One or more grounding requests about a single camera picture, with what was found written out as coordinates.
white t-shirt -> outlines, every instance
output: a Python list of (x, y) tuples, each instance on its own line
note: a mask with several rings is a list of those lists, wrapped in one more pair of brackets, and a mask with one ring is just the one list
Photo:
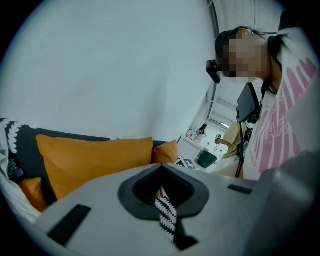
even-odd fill
[(300, 28), (278, 32), (282, 81), (276, 95), (265, 92), (262, 110), (244, 159), (245, 179), (258, 180), (302, 151), (320, 148), (319, 61)]

white wall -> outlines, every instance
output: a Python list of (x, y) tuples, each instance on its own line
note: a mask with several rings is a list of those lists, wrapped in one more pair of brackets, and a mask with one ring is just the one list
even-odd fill
[(206, 131), (206, 137), (204, 137), (201, 141), (201, 145), (207, 149), (209, 149), (209, 152), (211, 154), (214, 154), (215, 156), (220, 156), (218, 157), (218, 160), (216, 162), (219, 162), (219, 160), (223, 157), (224, 154), (226, 154), (228, 152), (228, 147), (226, 145), (216, 145), (215, 144), (215, 138), (218, 134), (221, 135), (221, 137), (223, 138), (225, 135), (225, 131), (218, 128), (217, 126), (215, 126), (214, 124), (210, 124), (208, 122), (205, 122), (208, 126), (206, 127), (205, 131)]
[(192, 123), (215, 57), (205, 0), (56, 0), (0, 67), (0, 114), (111, 138), (173, 140)]

white ceiling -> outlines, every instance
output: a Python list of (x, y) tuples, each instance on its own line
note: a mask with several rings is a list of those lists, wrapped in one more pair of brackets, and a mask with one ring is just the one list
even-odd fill
[[(277, 32), (282, 6), (272, 0), (214, 0), (219, 32), (235, 29), (238, 26), (254, 28), (260, 32)], [(252, 84), (261, 99), (261, 80)], [(234, 78), (222, 77), (216, 87), (214, 102), (209, 120), (217, 125), (231, 125), (236, 122), (237, 100), (246, 82)]]

orange cushion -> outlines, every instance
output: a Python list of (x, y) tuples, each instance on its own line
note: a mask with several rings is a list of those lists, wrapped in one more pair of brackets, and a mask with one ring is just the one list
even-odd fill
[(28, 178), (18, 182), (30, 204), (39, 212), (43, 212), (47, 207), (44, 194), (41, 188), (41, 178)]
[(175, 140), (157, 146), (152, 151), (151, 164), (174, 164), (178, 160), (178, 146)]
[(59, 200), (95, 178), (146, 166), (152, 138), (91, 142), (37, 135), (45, 170)]

